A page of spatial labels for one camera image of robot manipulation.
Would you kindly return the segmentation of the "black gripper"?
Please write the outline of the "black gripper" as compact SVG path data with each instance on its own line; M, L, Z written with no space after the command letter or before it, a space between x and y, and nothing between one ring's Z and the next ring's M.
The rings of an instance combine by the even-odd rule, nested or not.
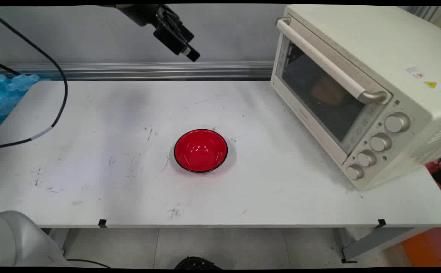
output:
M174 54L183 54L193 62L201 57L201 54L189 45L194 34L167 5L116 5L116 9L141 27L148 24L158 27L153 36Z

